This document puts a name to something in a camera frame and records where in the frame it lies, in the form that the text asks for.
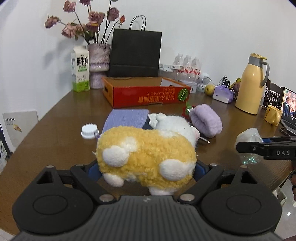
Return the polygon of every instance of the vase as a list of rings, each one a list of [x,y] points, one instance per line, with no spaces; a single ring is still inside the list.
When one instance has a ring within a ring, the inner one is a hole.
[[[89,87],[91,89],[102,89],[102,77],[106,76],[105,72],[89,72]]]
[[[87,48],[89,51],[89,71],[108,71],[110,64],[110,44],[90,44]]]

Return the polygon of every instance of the small fruit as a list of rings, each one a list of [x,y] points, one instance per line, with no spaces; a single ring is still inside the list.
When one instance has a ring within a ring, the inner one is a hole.
[[[215,86],[214,85],[207,85],[205,87],[205,94],[212,96],[215,90]]]

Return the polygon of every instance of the black stand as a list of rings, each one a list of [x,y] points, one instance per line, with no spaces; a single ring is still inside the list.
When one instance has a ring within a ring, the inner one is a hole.
[[[4,137],[4,133],[2,131],[2,128],[0,128],[0,140],[2,141],[3,146],[4,146],[4,148],[5,148],[6,152],[7,152],[6,158],[9,159],[11,157],[11,155],[12,155],[12,152],[8,148],[8,145],[6,143],[6,140],[5,140],[5,137]]]

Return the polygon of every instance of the laptop screen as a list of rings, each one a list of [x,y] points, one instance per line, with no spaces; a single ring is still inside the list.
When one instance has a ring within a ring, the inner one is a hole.
[[[284,88],[282,100],[282,118],[296,124],[296,93]]]

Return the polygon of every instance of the blue gripper pad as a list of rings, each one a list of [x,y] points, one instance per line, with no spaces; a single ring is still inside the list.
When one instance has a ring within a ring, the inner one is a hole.
[[[201,161],[197,161],[195,165],[195,170],[193,173],[194,180],[198,181],[204,175],[206,175],[209,170],[210,169],[206,164],[202,163]],[[102,173],[99,170],[99,165],[97,162],[89,168],[87,175],[90,179],[92,179],[95,182],[97,182],[100,179],[100,177],[102,176]]]

